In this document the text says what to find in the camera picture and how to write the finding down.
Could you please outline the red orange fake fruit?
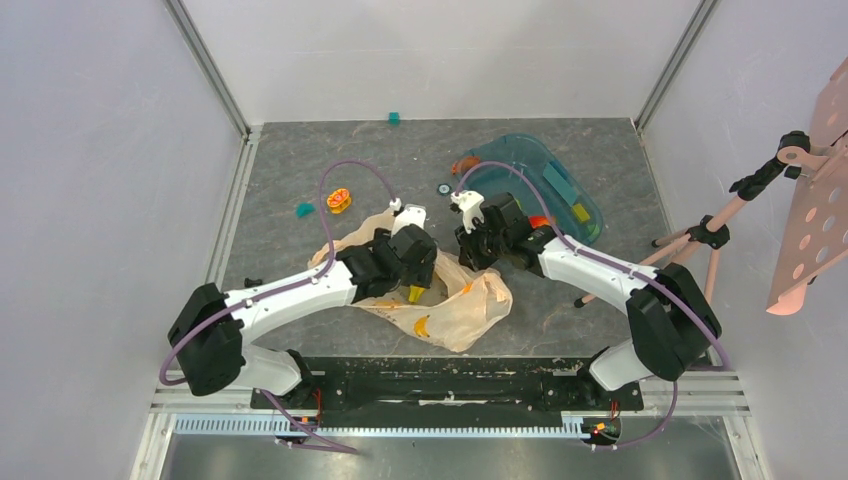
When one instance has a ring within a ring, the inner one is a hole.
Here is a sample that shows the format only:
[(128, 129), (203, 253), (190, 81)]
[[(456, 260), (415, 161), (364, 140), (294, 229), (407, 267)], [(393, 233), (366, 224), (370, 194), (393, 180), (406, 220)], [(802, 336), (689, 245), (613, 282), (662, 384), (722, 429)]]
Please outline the red orange fake fruit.
[(528, 221), (533, 229), (551, 226), (551, 222), (548, 217), (538, 215), (538, 216), (529, 216)]

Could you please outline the yellow fake banana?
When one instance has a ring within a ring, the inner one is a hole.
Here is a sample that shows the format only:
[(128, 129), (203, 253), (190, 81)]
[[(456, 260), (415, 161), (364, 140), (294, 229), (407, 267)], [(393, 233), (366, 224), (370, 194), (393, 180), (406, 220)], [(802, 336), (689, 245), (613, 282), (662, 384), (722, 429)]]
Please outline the yellow fake banana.
[(421, 300), (422, 295), (428, 290), (427, 287), (411, 285), (409, 287), (409, 292), (407, 296), (407, 300), (410, 304), (418, 304)]

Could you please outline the orange plastic bag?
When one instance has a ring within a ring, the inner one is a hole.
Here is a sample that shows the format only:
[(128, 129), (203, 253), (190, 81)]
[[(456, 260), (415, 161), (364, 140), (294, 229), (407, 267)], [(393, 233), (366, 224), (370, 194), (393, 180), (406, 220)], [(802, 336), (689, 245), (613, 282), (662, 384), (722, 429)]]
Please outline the orange plastic bag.
[(308, 265), (316, 267), (332, 257), (352, 274), (355, 307), (432, 345), (467, 350), (510, 313), (512, 293), (496, 271), (474, 272), (437, 247), (432, 285), (418, 304), (410, 304), (409, 287), (383, 272), (374, 256), (374, 230), (391, 231), (393, 220), (390, 208), (366, 218), (354, 232), (322, 247)]

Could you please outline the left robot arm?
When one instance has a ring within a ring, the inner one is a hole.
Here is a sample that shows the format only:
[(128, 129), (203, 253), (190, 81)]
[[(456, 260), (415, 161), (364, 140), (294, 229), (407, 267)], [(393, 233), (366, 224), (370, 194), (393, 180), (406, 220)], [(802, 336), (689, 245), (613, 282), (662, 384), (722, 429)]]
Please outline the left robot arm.
[(430, 287), (435, 240), (418, 225), (377, 228), (371, 240), (341, 248), (317, 267), (267, 285), (222, 292), (197, 287), (167, 333), (182, 375), (160, 374), (164, 385), (187, 385), (196, 397), (237, 384), (265, 390), (290, 407), (306, 405), (314, 381), (294, 352), (256, 345), (263, 335), (324, 310), (382, 297), (400, 287)]

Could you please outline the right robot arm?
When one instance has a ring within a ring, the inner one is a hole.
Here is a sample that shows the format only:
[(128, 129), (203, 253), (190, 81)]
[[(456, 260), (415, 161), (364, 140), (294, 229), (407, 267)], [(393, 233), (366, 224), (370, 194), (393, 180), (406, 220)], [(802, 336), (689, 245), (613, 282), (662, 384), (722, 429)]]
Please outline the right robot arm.
[(625, 262), (550, 225), (534, 226), (508, 193), (484, 198), (466, 190), (450, 199), (462, 217), (455, 231), (461, 265), (479, 271), (509, 261), (593, 294), (627, 317), (629, 339), (601, 350), (579, 372), (585, 405), (602, 408), (618, 389), (651, 376), (673, 382), (720, 338), (720, 323), (684, 266)]

